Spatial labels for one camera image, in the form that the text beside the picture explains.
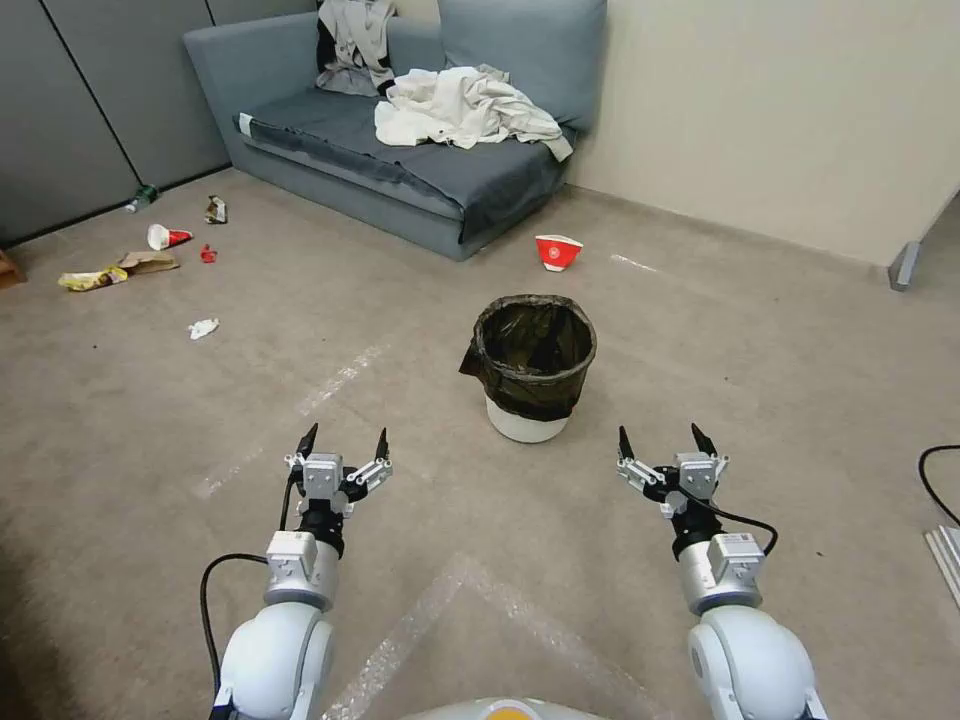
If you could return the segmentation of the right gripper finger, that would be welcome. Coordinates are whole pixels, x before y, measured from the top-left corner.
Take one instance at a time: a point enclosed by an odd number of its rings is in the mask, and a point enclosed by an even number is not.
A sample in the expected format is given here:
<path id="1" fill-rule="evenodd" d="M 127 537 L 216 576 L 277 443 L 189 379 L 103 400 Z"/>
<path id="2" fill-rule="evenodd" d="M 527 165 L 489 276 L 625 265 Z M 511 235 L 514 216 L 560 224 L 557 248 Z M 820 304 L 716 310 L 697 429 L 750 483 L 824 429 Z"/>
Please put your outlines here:
<path id="1" fill-rule="evenodd" d="M 627 430 L 618 428 L 617 471 L 629 486 L 644 496 L 666 496 L 670 491 L 667 466 L 651 467 L 635 457 Z"/>
<path id="2" fill-rule="evenodd" d="M 694 422 L 690 425 L 697 447 L 689 462 L 694 482 L 718 482 L 730 463 L 730 457 L 722 455 L 713 440 Z"/>

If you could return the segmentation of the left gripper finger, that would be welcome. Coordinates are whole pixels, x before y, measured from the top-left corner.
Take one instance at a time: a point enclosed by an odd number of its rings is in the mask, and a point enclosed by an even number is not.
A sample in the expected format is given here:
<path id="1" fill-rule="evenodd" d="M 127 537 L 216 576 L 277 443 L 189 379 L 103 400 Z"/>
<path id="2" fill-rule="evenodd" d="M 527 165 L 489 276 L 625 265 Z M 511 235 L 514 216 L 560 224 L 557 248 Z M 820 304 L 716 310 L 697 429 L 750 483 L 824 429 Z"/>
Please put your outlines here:
<path id="1" fill-rule="evenodd" d="M 289 469 L 288 482 L 303 481 L 304 462 L 313 452 L 314 443 L 318 432 L 318 424 L 314 423 L 307 432 L 300 438 L 295 451 L 284 457 L 284 462 Z"/>
<path id="2" fill-rule="evenodd" d="M 348 500 L 362 500 L 383 484 L 392 473 L 387 428 L 384 427 L 378 439 L 374 459 L 345 475 L 344 494 Z"/>

